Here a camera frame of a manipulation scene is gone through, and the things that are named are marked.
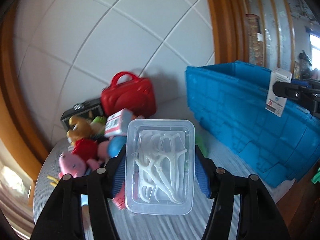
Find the blue toy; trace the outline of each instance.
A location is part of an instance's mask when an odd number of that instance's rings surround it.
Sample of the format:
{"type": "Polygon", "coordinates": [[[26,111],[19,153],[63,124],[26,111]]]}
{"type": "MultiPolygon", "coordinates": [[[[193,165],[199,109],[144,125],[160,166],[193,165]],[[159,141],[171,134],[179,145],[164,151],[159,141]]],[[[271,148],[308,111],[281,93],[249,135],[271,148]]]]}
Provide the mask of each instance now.
{"type": "Polygon", "coordinates": [[[109,141],[108,154],[110,158],[117,157],[122,149],[122,146],[127,143],[126,136],[115,136],[109,141]]]}
{"type": "Polygon", "coordinates": [[[188,106],[200,125],[269,185],[301,179],[320,157],[320,120],[287,100],[265,109],[271,70],[249,63],[188,66],[188,106]]]}

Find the black clamp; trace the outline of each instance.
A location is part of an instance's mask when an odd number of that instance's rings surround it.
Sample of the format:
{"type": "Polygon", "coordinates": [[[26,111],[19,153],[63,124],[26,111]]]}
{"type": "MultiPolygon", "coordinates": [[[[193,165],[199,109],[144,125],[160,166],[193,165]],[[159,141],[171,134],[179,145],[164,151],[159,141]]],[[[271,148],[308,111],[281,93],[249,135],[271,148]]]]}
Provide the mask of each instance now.
{"type": "MultiPolygon", "coordinates": [[[[113,179],[125,157],[125,147],[105,168],[88,176],[64,175],[44,206],[31,240],[85,240],[81,194],[88,195],[94,239],[119,240],[107,198],[113,197],[113,179]]],[[[237,240],[290,239],[276,204],[257,175],[233,176],[224,168],[217,168],[211,159],[204,158],[198,146],[196,158],[209,182],[209,198],[214,198],[202,239],[228,239],[234,195],[241,195],[237,240]]]]}
{"type": "Polygon", "coordinates": [[[277,97],[294,101],[320,119],[320,81],[293,79],[291,83],[276,82],[272,89],[277,97]]]}

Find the plastic container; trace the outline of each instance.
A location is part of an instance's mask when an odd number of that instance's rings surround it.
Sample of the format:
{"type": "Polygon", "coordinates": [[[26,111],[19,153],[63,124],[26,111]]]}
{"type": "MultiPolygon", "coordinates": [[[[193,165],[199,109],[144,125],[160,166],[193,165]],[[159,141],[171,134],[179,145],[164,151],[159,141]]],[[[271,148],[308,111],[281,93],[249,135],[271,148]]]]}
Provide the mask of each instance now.
{"type": "Polygon", "coordinates": [[[136,119],[129,124],[125,162],[125,205],[127,209],[135,213],[152,215],[188,214],[193,205],[194,176],[195,128],[190,121],[136,119]],[[152,151],[148,152],[156,153],[152,157],[150,155],[151,159],[146,157],[144,150],[146,145],[152,146],[152,151]],[[171,154],[178,156],[178,153],[183,152],[177,158],[175,172],[170,172],[171,162],[167,157],[160,163],[160,169],[156,167],[156,164],[150,164],[150,160],[158,160],[162,156],[159,154],[159,149],[161,154],[169,156],[172,156],[171,154]],[[176,183],[171,188],[177,203],[172,201],[160,188],[156,191],[157,183],[137,165],[137,162],[143,163],[145,166],[151,165],[151,174],[162,182],[162,185],[165,182],[161,175],[166,177],[170,186],[171,174],[179,174],[179,176],[174,176],[174,178],[179,177],[179,181],[174,179],[176,183]],[[145,181],[152,184],[153,188],[144,186],[140,191],[139,187],[143,185],[143,182],[141,184],[141,176],[144,176],[145,181]]]}
{"type": "Polygon", "coordinates": [[[320,157],[320,120],[287,100],[265,109],[269,69],[236,61],[186,70],[188,106],[200,125],[270,186],[301,179],[320,157]]]}

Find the screw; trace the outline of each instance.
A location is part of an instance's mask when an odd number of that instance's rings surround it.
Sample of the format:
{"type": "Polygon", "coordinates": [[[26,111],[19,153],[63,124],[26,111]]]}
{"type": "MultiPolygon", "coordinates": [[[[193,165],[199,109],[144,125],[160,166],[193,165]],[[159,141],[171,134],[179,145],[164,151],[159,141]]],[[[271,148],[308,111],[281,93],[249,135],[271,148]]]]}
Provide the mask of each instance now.
{"type": "Polygon", "coordinates": [[[63,175],[62,179],[63,180],[69,180],[69,179],[71,179],[71,175],[69,173],[65,174],[65,175],[63,175]]]}
{"type": "Polygon", "coordinates": [[[97,169],[97,173],[98,174],[103,174],[103,173],[105,173],[106,172],[106,169],[105,168],[98,168],[97,169]]]}
{"type": "Polygon", "coordinates": [[[259,179],[259,177],[256,174],[251,174],[250,179],[257,181],[259,179]]]}
{"type": "Polygon", "coordinates": [[[217,168],[217,169],[216,169],[216,172],[217,172],[218,174],[224,174],[226,171],[225,171],[224,168],[217,168]]]}

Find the red toy shirt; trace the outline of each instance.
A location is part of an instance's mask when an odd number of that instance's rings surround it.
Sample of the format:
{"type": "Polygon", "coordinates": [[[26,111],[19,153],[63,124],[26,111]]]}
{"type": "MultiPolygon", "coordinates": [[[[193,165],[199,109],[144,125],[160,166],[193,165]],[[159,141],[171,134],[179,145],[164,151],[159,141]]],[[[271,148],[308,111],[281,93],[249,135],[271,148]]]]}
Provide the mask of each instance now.
{"type": "Polygon", "coordinates": [[[90,139],[80,139],[75,143],[75,147],[71,154],[78,155],[84,162],[89,159],[97,159],[97,144],[90,139]]]}

